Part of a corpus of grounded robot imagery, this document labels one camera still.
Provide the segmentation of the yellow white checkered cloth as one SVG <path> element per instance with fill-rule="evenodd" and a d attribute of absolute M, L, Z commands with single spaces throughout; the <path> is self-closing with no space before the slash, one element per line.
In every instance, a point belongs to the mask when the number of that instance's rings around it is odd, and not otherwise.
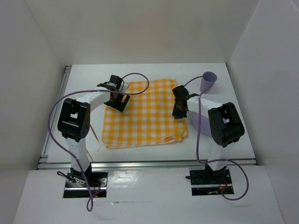
<path fill-rule="evenodd" d="M 188 136 L 185 119 L 174 119 L 175 79 L 131 82 L 124 111 L 107 106 L 102 142 L 107 148 L 128 148 L 177 143 Z"/>

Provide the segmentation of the lilac plastic cup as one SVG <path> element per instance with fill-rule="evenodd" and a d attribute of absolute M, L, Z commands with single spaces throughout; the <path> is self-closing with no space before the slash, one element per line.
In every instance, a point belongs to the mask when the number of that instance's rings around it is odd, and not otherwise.
<path fill-rule="evenodd" d="M 214 83 L 217 81 L 217 75 L 211 71 L 207 71 L 203 73 L 202 80 L 200 83 L 200 92 L 201 93 L 209 93 Z"/>

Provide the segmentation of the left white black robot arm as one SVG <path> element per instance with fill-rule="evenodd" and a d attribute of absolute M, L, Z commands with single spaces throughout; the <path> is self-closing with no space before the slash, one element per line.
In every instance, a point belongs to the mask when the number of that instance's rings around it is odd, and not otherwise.
<path fill-rule="evenodd" d="M 76 181 L 81 186 L 88 186 L 93 180 L 85 141 L 90 131 L 91 112 L 102 104 L 123 112 L 130 99 L 125 95 L 128 88 L 129 83 L 112 75 L 108 82 L 97 85 L 94 91 L 63 101 L 57 128 L 72 153 L 71 173 L 76 175 Z"/>

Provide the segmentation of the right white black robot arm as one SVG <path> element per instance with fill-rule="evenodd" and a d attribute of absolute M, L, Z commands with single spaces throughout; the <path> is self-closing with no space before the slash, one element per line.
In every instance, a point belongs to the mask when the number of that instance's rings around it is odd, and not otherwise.
<path fill-rule="evenodd" d="M 229 152 L 236 142 L 245 134 L 238 111 L 233 103 L 225 104 L 202 98 L 201 94 L 190 94 L 184 85 L 172 89 L 175 97 L 172 116 L 175 119 L 187 117 L 188 112 L 198 114 L 196 157 L 199 158 L 201 117 L 207 118 L 214 148 L 205 163 L 204 178 L 209 183 L 216 182 L 220 172 L 226 169 Z"/>

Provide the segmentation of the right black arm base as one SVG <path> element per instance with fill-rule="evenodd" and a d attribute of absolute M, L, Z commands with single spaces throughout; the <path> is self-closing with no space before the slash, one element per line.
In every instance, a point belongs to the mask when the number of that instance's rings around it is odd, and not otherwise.
<path fill-rule="evenodd" d="M 208 165 L 205 169 L 189 170 L 185 179 L 190 181 L 192 196 L 233 195 L 234 189 L 230 171 L 224 167 L 220 171 L 213 171 Z"/>

